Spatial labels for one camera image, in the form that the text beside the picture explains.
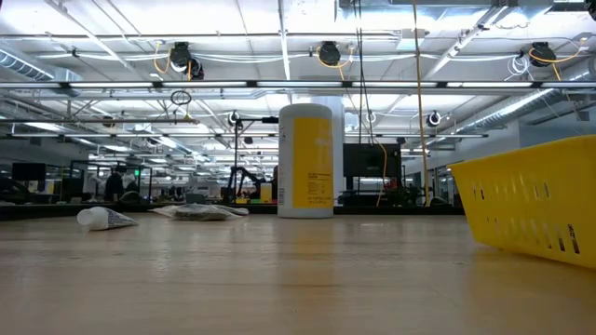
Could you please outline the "black monitor screen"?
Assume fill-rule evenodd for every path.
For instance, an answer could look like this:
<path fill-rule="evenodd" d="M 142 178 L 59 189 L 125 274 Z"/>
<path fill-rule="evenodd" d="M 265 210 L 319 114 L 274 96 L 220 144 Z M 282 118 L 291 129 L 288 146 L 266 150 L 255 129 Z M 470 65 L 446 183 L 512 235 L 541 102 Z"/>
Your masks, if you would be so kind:
<path fill-rule="evenodd" d="M 401 177 L 399 144 L 345 143 L 343 153 L 345 177 Z"/>

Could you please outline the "clear packet of grey pads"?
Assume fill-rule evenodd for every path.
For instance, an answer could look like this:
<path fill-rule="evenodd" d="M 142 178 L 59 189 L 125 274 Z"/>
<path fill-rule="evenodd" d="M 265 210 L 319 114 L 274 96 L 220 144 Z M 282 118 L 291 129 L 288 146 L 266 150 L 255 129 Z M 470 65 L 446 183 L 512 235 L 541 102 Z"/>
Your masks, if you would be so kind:
<path fill-rule="evenodd" d="M 185 204 L 153 208 L 152 212 L 177 221 L 229 221 L 245 216 L 232 215 L 221 205 Z"/>

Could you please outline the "yellow plastic bin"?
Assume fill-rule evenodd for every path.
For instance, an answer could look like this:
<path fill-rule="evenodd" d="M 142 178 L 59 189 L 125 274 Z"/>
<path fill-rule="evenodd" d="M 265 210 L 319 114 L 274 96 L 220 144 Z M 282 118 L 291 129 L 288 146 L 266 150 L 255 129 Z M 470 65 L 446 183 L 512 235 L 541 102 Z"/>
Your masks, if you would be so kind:
<path fill-rule="evenodd" d="M 596 269 L 596 135 L 450 168 L 476 242 Z"/>

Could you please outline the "white toothpaste tube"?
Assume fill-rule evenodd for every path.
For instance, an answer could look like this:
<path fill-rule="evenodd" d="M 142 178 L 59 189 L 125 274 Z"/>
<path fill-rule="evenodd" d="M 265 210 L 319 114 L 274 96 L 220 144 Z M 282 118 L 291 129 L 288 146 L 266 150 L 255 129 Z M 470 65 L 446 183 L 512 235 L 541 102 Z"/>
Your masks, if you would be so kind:
<path fill-rule="evenodd" d="M 104 207 L 82 209 L 77 214 L 76 219 L 79 224 L 89 231 L 106 231 L 139 224 L 124 214 Z"/>

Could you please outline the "long ceiling light strip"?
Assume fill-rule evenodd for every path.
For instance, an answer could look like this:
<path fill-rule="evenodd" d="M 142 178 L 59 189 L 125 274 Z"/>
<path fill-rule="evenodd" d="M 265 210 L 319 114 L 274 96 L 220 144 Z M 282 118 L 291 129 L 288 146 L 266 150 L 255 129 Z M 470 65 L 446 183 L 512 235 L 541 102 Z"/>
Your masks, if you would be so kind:
<path fill-rule="evenodd" d="M 160 81 L 160 82 L 0 82 L 0 89 L 145 88 L 479 88 L 596 89 L 596 81 Z"/>

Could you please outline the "black pole stand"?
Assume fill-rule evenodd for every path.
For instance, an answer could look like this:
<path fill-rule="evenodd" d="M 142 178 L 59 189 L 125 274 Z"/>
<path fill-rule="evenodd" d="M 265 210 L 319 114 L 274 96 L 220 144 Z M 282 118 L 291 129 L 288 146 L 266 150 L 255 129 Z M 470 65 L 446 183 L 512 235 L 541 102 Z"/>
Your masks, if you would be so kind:
<path fill-rule="evenodd" d="M 234 146 L 233 146 L 234 161 L 233 161 L 232 167 L 244 167 L 245 169 L 247 169 L 245 166 L 240 166 L 238 164 L 239 158 L 240 158 L 240 152 L 239 152 L 240 135 L 243 134 L 244 131 L 247 130 L 249 128 L 249 126 L 251 126 L 255 122 L 262 123 L 262 124 L 277 125 L 279 118 L 276 116 L 241 117 L 239 114 L 238 114 L 238 116 L 239 116 L 239 119 L 237 120 L 236 124 L 233 126 L 233 129 L 234 129 L 234 132 L 233 132 L 233 135 L 234 135 Z M 264 182 L 270 182 L 266 177 L 258 177 L 258 178 L 262 179 Z"/>

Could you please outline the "white canister with yellow label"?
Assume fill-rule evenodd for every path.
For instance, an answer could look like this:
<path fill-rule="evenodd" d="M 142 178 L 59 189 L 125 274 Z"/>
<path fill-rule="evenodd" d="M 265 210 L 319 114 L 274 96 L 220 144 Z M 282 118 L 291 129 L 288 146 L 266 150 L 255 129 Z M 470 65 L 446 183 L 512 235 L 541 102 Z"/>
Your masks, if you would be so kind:
<path fill-rule="evenodd" d="M 334 207 L 332 111 L 296 103 L 279 111 L 278 215 L 325 219 Z"/>

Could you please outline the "silver ceiling duct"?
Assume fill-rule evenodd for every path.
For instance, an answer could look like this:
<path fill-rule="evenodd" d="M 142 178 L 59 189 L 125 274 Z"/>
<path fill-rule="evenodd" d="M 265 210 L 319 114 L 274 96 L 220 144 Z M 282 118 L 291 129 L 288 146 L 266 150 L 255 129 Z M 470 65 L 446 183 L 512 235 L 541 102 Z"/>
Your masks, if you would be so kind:
<path fill-rule="evenodd" d="M 79 82 L 82 76 L 69 69 L 41 63 L 9 47 L 0 46 L 0 67 L 35 82 Z"/>

